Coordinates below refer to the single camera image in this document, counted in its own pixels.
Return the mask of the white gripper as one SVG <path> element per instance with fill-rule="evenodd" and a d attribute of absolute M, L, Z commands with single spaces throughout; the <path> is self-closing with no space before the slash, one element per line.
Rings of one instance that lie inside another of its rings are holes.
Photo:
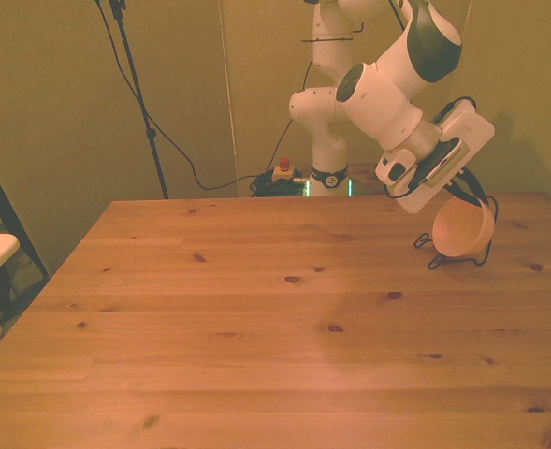
<path fill-rule="evenodd" d="M 485 191 L 464 166 L 494 136 L 494 126 L 475 110 L 473 103 L 457 102 L 435 130 L 438 136 L 431 150 L 391 186 L 391 196 L 409 213 L 419 212 L 443 188 L 461 201 L 477 207 L 485 205 Z M 460 172 L 469 194 L 453 181 Z"/>

